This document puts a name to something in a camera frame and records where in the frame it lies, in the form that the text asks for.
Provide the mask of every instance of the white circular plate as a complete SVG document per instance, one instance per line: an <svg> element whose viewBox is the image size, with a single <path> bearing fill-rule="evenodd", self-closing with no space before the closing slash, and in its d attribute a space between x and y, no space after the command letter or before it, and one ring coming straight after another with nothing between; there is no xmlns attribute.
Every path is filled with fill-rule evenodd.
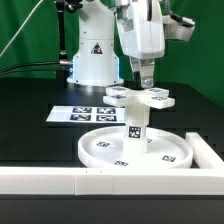
<svg viewBox="0 0 224 224"><path fill-rule="evenodd" d="M122 150L124 132L125 126L115 126L86 133L78 142L79 159L92 168L189 168L192 164L193 152L184 139L153 128L146 128L147 152L127 158Z"/></svg>

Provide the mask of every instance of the black table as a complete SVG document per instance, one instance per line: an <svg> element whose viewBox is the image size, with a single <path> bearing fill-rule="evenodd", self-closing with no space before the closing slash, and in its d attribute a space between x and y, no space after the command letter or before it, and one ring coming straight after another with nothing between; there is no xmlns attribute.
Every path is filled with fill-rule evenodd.
<svg viewBox="0 0 224 224"><path fill-rule="evenodd" d="M224 159L224 112L188 85L158 83L176 99L149 126L198 132ZM106 106L59 80L0 80L0 166L82 167L78 139L105 124L48 123L54 105ZM0 196L1 223L223 223L224 196Z"/></svg>

